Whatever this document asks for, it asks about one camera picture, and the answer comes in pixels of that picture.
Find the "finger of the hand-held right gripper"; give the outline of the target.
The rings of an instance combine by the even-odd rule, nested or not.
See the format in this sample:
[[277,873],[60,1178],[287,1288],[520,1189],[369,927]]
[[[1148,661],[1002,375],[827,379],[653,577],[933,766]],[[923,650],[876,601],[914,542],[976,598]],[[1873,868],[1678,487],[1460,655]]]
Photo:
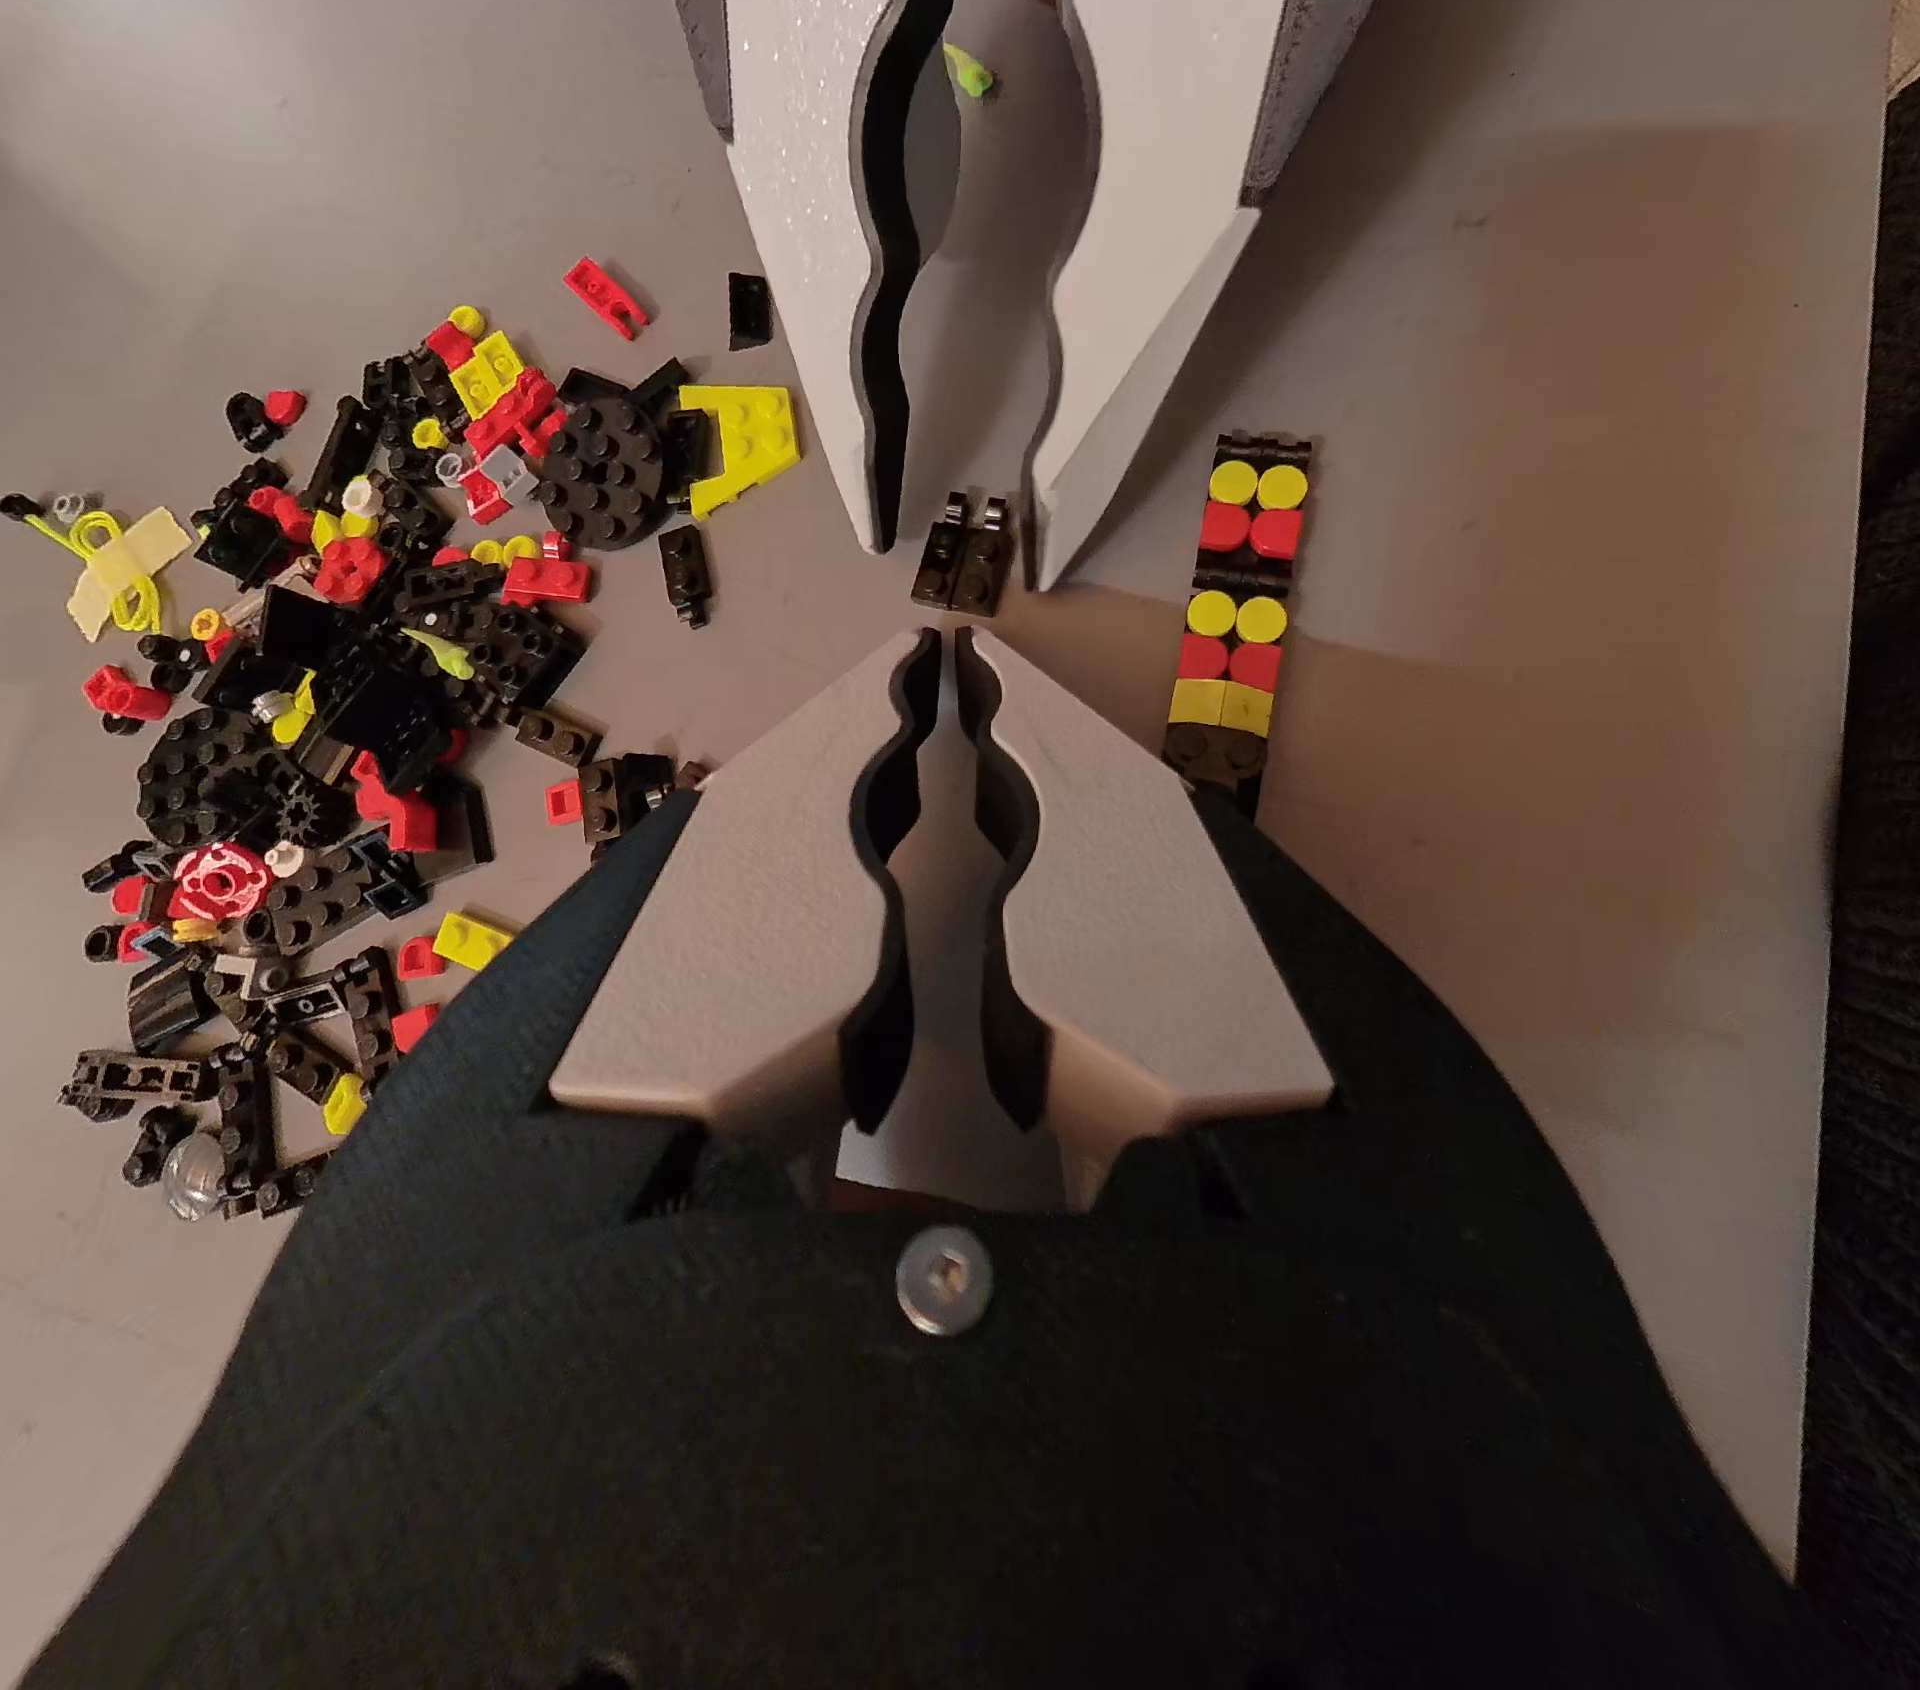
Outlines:
[[727,158],[818,451],[858,544],[894,550],[923,265],[908,120],[951,0],[723,0]]
[[1285,0],[1062,0],[1092,184],[1051,279],[1027,586],[1062,582],[1151,430],[1257,220],[1242,199]]

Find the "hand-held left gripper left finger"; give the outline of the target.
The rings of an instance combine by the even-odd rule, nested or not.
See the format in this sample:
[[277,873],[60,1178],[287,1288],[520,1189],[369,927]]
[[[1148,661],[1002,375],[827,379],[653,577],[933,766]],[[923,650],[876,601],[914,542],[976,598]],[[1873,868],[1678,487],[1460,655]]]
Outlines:
[[891,857],[943,636],[904,631],[710,774],[547,1082],[586,1132],[681,1135],[827,1183],[914,1047]]

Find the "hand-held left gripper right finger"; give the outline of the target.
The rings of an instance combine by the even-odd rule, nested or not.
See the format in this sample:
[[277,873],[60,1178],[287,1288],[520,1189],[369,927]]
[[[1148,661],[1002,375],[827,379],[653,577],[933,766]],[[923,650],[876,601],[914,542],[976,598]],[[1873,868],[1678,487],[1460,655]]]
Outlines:
[[953,635],[953,683],[1002,862],[985,1077],[1053,1138],[1067,1208],[1133,1145],[1325,1106],[1329,1064],[1176,773],[988,631]]

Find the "black red yellow lego model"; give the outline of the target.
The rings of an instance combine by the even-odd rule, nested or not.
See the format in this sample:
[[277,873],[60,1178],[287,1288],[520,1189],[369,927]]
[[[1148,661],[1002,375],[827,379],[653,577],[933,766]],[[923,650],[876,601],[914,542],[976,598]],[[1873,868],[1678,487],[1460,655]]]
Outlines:
[[1306,437],[1229,430],[1211,446],[1160,757],[1246,819],[1270,765],[1313,475]]

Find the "small black lego clip plate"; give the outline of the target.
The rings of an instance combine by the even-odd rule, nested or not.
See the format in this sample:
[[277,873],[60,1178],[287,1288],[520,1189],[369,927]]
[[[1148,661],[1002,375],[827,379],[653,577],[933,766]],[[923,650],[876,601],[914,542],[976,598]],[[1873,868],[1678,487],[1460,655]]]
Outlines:
[[948,493],[938,520],[928,528],[909,601],[923,608],[950,610],[969,532],[969,499],[963,488]]
[[1016,513],[1006,499],[984,499],[963,539],[951,610],[972,619],[994,619],[1016,554]]

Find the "pile of lego pieces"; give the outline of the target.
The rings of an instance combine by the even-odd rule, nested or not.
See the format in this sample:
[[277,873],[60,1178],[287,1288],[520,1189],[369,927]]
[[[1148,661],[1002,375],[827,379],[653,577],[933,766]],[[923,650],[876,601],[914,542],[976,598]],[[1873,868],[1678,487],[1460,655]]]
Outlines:
[[125,1040],[80,1055],[60,1104],[132,1122],[122,1178],[178,1220],[307,1204],[439,1014],[407,988],[508,948],[509,929],[454,910],[324,962],[493,860],[473,745],[556,765],[543,820],[589,860],[702,783],[666,753],[603,753],[557,709],[600,558],[702,527],[688,493],[718,438],[683,385],[703,383],[674,359],[633,385],[554,379],[455,309],[366,367],[301,487],[276,448],[307,399],[274,390],[226,403],[246,458],[187,518],[4,499],[78,561],[80,636],[111,631],[136,661],[82,683],[101,733],[142,745],[136,830],[80,875],[105,912],[83,959],[129,977]]

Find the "red lego clip plate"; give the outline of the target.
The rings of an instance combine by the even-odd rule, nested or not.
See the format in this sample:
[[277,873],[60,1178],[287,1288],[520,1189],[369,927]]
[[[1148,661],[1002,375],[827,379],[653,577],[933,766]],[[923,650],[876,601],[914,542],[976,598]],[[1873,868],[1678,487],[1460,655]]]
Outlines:
[[648,307],[596,259],[581,256],[571,262],[561,274],[561,285],[623,342],[638,342],[652,326]]

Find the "yellow lego wedge plate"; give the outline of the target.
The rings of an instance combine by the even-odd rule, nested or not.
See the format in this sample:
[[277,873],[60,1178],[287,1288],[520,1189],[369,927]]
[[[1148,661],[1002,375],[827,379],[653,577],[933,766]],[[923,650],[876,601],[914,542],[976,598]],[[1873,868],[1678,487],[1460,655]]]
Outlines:
[[705,416],[718,438],[718,468],[691,480],[686,493],[688,515],[697,525],[802,460],[785,387],[683,385],[678,399],[680,410]]

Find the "person's dark knit sweater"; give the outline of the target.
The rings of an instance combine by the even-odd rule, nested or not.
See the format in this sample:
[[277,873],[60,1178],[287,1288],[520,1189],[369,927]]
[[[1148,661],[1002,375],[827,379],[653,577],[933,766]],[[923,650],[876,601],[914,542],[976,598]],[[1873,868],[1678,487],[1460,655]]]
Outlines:
[[1884,110],[1795,1573],[1872,1684],[1917,1684],[1915,83]]

